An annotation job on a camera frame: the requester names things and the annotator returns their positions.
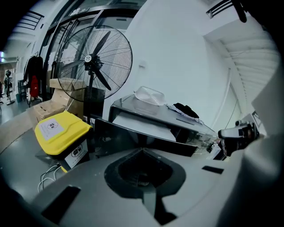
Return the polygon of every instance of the black panel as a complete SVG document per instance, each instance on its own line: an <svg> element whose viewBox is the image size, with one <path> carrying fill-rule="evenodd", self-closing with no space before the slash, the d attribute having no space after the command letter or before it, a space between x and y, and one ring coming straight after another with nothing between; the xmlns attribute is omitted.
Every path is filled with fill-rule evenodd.
<svg viewBox="0 0 284 227"><path fill-rule="evenodd" d="M243 136L243 130L239 129L239 136Z"/></svg>
<svg viewBox="0 0 284 227"><path fill-rule="evenodd" d="M110 155L110 151L117 153L144 147L191 157L197 149L196 146L153 137L101 119L96 119L94 141L100 147L97 156Z"/></svg>
<svg viewBox="0 0 284 227"><path fill-rule="evenodd" d="M202 168L203 170L206 170L206 171L209 171L209 172L214 172L214 173L218 173L218 174L222 174L222 172L224 171L223 169L221 168L215 168L215 167L212 167L212 166L204 166Z"/></svg>
<svg viewBox="0 0 284 227"><path fill-rule="evenodd" d="M70 207L80 188L68 186L52 203L41 213L42 216L55 224L59 224L67 209Z"/></svg>

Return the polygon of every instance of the red object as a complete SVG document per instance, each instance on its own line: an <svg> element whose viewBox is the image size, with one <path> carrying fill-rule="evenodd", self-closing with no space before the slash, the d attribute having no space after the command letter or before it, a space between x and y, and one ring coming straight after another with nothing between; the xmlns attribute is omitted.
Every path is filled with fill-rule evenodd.
<svg viewBox="0 0 284 227"><path fill-rule="evenodd" d="M32 76L30 95L31 95L31 97L38 97L39 96L39 82L38 82L36 76Z"/></svg>

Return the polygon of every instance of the sticker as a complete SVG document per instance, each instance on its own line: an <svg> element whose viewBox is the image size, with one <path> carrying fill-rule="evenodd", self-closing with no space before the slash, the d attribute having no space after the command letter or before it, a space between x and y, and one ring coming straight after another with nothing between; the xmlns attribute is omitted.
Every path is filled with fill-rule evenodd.
<svg viewBox="0 0 284 227"><path fill-rule="evenodd" d="M73 168L88 152L87 140L84 140L77 148L75 148L68 156L65 158L65 161Z"/></svg>
<svg viewBox="0 0 284 227"><path fill-rule="evenodd" d="M54 118L40 123L39 129L45 140L49 140L64 131L64 128Z"/></svg>
<svg viewBox="0 0 284 227"><path fill-rule="evenodd" d="M92 56L87 55L84 60L85 60L85 62L90 62L92 60Z"/></svg>

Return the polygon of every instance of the fan guard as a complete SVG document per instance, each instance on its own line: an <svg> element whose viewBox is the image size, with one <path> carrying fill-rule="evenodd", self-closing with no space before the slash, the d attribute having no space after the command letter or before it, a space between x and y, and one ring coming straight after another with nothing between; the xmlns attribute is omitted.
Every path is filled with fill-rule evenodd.
<svg viewBox="0 0 284 227"><path fill-rule="evenodd" d="M71 98L101 102L123 86L131 67L132 49L126 37L109 26L90 26L63 44L56 75Z"/></svg>

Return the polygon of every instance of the cardboard box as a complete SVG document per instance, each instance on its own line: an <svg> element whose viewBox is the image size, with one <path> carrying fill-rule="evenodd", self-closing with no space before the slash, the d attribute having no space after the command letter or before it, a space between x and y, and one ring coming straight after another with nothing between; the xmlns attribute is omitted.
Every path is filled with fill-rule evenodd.
<svg viewBox="0 0 284 227"><path fill-rule="evenodd" d="M68 91L80 90L86 88L86 83L83 80L74 80L73 78L50 79L49 87L58 88Z"/></svg>
<svg viewBox="0 0 284 227"><path fill-rule="evenodd" d="M50 87L60 86L58 79L57 81L51 82ZM69 95L81 100L84 97L84 90L73 90L68 91ZM83 102L72 99L66 92L62 89L55 88L51 100L41 102L31 108L27 109L32 122L32 128L35 130L36 125L43 119L51 117L55 114L62 113L65 109L69 113L83 119Z"/></svg>

